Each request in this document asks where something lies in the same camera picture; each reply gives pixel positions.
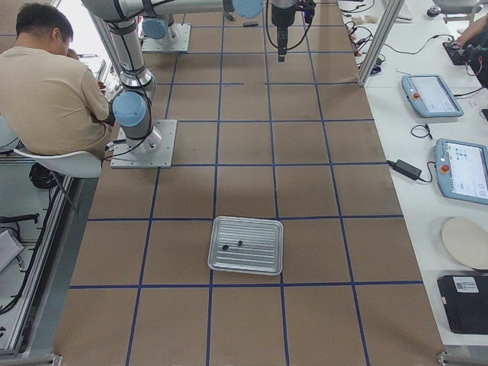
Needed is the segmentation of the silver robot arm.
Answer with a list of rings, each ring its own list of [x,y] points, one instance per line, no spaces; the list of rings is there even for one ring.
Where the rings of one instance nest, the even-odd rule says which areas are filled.
[[[159,29],[147,34],[157,38],[168,32],[174,14],[235,11],[250,19],[263,9],[262,1],[84,1],[82,4],[108,27],[123,87],[121,94],[114,98],[114,116],[125,133],[128,153],[144,158],[160,150],[162,134],[152,119],[156,78],[143,58],[139,17],[156,21]]]
[[[276,28],[275,40],[271,45],[278,51],[278,62],[285,61],[288,46],[288,28],[295,21],[298,1],[276,0],[271,2],[271,22]]]

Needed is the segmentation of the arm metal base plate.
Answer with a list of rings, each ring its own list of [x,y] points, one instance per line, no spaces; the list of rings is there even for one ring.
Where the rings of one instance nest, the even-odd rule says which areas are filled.
[[[123,143],[114,147],[115,157],[111,159],[113,169],[154,169],[170,168],[172,165],[177,120],[153,120],[152,132],[130,152],[139,141],[127,139],[125,131],[120,128],[117,138]]]
[[[167,26],[164,22],[143,23],[142,51],[144,53],[186,53],[191,34],[190,24]]]

